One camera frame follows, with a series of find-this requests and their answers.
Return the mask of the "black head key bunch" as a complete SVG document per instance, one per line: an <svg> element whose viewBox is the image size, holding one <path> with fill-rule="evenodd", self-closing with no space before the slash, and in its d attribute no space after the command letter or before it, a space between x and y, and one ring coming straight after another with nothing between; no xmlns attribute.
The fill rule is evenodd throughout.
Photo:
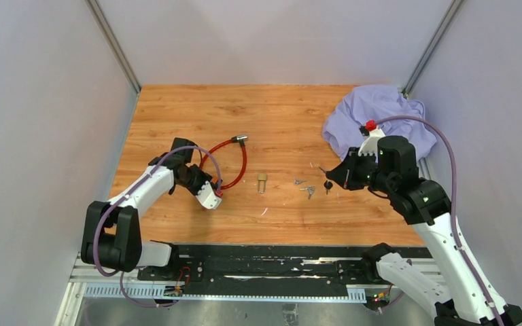
<svg viewBox="0 0 522 326"><path fill-rule="evenodd" d="M321 166L319 167L319 169L320 169L320 171L323 172L323 174L325 175L325 177L327 177L327 172L328 172L328 171L326 171L326 170L325 170L323 167L321 167ZM326 179L326 180L324 181L324 188L325 188L325 193L326 193L326 195L328 195L328 194L330 193L330 190L332 189L332 187L333 187L333 182L331 182L331 180L329 180L329 179Z"/></svg>

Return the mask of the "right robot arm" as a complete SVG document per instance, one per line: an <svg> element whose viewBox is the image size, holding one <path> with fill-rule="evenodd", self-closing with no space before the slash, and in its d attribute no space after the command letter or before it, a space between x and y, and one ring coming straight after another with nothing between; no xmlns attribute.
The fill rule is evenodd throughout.
<svg viewBox="0 0 522 326"><path fill-rule="evenodd" d="M326 178L347 190L386 195L423 240L445 285L428 278L384 242L362 255L362 276L387 281L418 303L435 325L519 325L522 309L507 303L487 280L452 214L442 186L419 176L415 147L401 136L382 137L372 154L350 148Z"/></svg>

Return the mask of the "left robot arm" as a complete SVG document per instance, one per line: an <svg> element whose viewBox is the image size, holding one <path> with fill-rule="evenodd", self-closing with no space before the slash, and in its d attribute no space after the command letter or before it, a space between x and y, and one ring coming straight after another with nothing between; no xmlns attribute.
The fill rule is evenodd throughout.
<svg viewBox="0 0 522 326"><path fill-rule="evenodd" d="M81 259L103 276L131 272L135 268L155 269L164 280L174 280L181 272L179 249L160 241L142 241L141 218L164 194L177 187L187 189L208 210L222 202L222 176L213 177L196 164L192 154L211 152L192 141L176 138L171 150L152 159L141 176L117 196L94 201L86 210Z"/></svg>

